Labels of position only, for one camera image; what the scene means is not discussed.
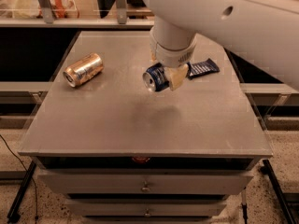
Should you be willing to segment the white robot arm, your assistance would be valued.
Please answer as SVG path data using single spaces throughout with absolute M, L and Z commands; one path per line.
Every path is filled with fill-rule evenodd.
M 299 89 L 298 0 L 143 0 L 155 15 L 150 46 L 168 67 L 190 60 L 203 35 Z

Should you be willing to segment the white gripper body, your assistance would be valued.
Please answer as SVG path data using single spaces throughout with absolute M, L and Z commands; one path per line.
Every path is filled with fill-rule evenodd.
M 154 38 L 153 32 L 149 33 L 149 43 L 153 59 L 163 66 L 170 68 L 178 68 L 188 63 L 192 58 L 195 46 L 196 36 L 191 40 L 191 44 L 185 49 L 172 50 L 162 47 Z

